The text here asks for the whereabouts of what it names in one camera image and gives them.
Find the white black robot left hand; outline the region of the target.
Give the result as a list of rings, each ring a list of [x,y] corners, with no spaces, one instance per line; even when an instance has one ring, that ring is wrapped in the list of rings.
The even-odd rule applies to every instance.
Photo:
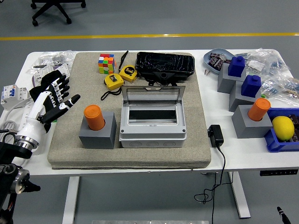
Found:
[[[16,135],[15,145],[30,151],[36,149],[42,136],[50,129],[51,122],[67,113],[80,99],[80,95],[77,94],[64,101],[68,95],[68,82],[63,75],[44,86],[33,88],[39,94],[26,118],[25,126]]]

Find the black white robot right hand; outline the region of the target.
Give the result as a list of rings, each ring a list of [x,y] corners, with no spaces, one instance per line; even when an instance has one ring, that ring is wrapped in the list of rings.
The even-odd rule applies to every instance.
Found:
[[[283,212],[283,210],[279,206],[277,207],[277,210],[282,219],[283,224],[291,224],[289,218],[287,217],[287,215]]]

